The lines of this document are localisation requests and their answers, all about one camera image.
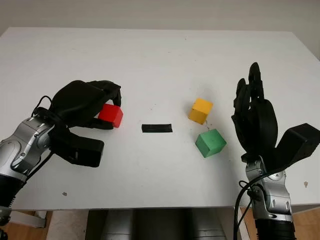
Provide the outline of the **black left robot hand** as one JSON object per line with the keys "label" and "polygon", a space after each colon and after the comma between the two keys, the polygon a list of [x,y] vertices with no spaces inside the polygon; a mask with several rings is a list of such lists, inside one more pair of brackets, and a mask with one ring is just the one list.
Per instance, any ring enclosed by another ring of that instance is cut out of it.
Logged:
{"label": "black left robot hand", "polygon": [[121,106],[121,86],[108,80],[75,80],[54,95],[49,110],[68,128],[112,130],[111,122],[95,118],[109,100]]}

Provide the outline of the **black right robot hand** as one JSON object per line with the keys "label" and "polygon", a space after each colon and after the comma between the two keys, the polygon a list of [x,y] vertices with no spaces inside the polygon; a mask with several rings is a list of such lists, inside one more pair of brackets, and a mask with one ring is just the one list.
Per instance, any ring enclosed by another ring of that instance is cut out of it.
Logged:
{"label": "black right robot hand", "polygon": [[252,160],[274,149],[278,123],[272,103],[265,98],[257,62],[249,68],[248,83],[244,78],[238,81],[233,107],[231,119],[239,143],[245,150],[242,158]]}

